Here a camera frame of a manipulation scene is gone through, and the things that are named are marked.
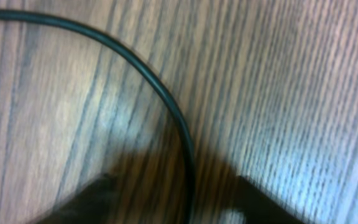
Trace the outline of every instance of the wire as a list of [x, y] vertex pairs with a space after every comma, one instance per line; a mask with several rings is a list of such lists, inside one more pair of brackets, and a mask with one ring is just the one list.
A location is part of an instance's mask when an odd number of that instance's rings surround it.
[[3, 21], [22, 21], [34, 24], [42, 24], [46, 26], [59, 27], [62, 29], [70, 30], [82, 35], [85, 35], [91, 39], [94, 39], [101, 44], [109, 47], [113, 51], [117, 52], [124, 59], [126, 59], [139, 73], [150, 83], [152, 88], [161, 97], [165, 106], [168, 108], [173, 120], [177, 126], [179, 136], [181, 139], [181, 145], [183, 148], [183, 162], [185, 164], [185, 177], [187, 187], [187, 199], [184, 212], [184, 223], [189, 223], [191, 213], [193, 211], [193, 201], [195, 196], [195, 162], [193, 157], [193, 143], [189, 130], [187, 128], [186, 121], [180, 111], [175, 99], [153, 73], [153, 71], [137, 57], [131, 50], [123, 46], [120, 41], [108, 36], [107, 34], [98, 31], [92, 27], [81, 24], [79, 22], [71, 21], [57, 16], [50, 16], [46, 14], [39, 14], [34, 12], [15, 11], [0, 9], [0, 20]]

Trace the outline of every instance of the black cable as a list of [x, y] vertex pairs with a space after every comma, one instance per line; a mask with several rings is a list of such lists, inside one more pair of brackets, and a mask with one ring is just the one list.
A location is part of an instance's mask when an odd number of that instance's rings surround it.
[[173, 120], [178, 128], [179, 136], [181, 139], [181, 145], [183, 148], [183, 161], [185, 163], [185, 175], [187, 186], [187, 199], [185, 207], [184, 223], [189, 223], [191, 213], [193, 210], [193, 201], [195, 195], [195, 163], [193, 157], [193, 143], [189, 130], [187, 128], [186, 121], [177, 105], [173, 96], [158, 79], [158, 77], [151, 71], [151, 69], [137, 57], [128, 48], [123, 46], [118, 40], [108, 36], [107, 34], [100, 32], [92, 27], [86, 26], [79, 22], [63, 19], [56, 16], [50, 16], [45, 14], [39, 14], [34, 12], [15, 11], [0, 9], [0, 20], [4, 21], [22, 21], [34, 24], [42, 24], [53, 27], [60, 27], [62, 29], [70, 30], [79, 34], [83, 34], [91, 39], [106, 45], [113, 51], [117, 52], [123, 58], [125, 58], [139, 73], [150, 83], [153, 89], [161, 97], [162, 101], [167, 106], [171, 113]]

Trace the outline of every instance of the black wire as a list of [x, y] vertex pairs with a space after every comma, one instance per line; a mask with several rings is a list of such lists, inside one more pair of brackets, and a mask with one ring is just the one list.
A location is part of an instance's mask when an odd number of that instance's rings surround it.
[[125, 58], [139, 73], [150, 83], [153, 89], [161, 97], [162, 101], [167, 106], [171, 113], [173, 120], [178, 128], [179, 136], [181, 139], [181, 145], [183, 148], [183, 160], [185, 163], [185, 175], [187, 186], [187, 199], [184, 214], [184, 223], [189, 223], [191, 213], [193, 210], [193, 201], [195, 195], [195, 163], [193, 157], [193, 143], [189, 130], [187, 128], [186, 121], [177, 105], [173, 96], [158, 79], [158, 77], [151, 71], [151, 69], [131, 52], [127, 47], [123, 46], [118, 40], [108, 36], [107, 34], [100, 32], [92, 27], [81, 24], [79, 22], [71, 21], [68, 19], [50, 16], [45, 14], [39, 14], [34, 12], [15, 11], [0, 9], [0, 20], [4, 21], [22, 21], [30, 22], [34, 24], [42, 24], [53, 27], [60, 27], [79, 34], [83, 34], [91, 39], [94, 39], [101, 44], [106, 45], [113, 51], [117, 52], [123, 58]]

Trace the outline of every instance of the cord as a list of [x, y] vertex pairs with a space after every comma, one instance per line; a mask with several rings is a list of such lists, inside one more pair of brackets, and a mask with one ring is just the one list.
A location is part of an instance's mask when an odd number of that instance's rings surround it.
[[177, 126], [179, 136], [181, 139], [181, 145], [183, 148], [183, 162], [185, 164], [185, 177], [187, 187], [187, 199], [184, 212], [183, 223], [189, 223], [191, 213], [193, 211], [193, 201], [195, 196], [195, 162], [193, 157], [193, 143], [189, 130], [187, 128], [186, 121], [173, 99], [173, 96], [158, 79], [158, 77], [151, 71], [151, 69], [131, 52], [127, 47], [123, 46], [120, 41], [108, 36], [107, 34], [98, 31], [92, 27], [81, 24], [79, 22], [71, 21], [57, 16], [50, 16], [46, 14], [39, 14], [35, 12], [15, 11], [0, 9], [0, 20], [3, 21], [21, 21], [34, 24], [42, 24], [46, 26], [59, 27], [62, 29], [70, 30], [82, 35], [85, 35], [91, 39], [94, 39], [101, 44], [109, 47], [113, 51], [117, 52], [124, 59], [126, 59], [139, 73], [148, 81], [152, 88], [161, 97], [165, 106], [168, 108], [173, 120]]

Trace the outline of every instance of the wooden surface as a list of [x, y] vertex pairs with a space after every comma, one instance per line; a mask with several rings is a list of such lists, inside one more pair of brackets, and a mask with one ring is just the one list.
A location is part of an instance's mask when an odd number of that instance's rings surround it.
[[[105, 30], [154, 68], [196, 148], [195, 223], [238, 223], [229, 177], [297, 216], [358, 223], [358, 0], [0, 0]], [[45, 213], [99, 173], [125, 185], [117, 223], [179, 222], [178, 136], [109, 49], [0, 22], [0, 223]]]

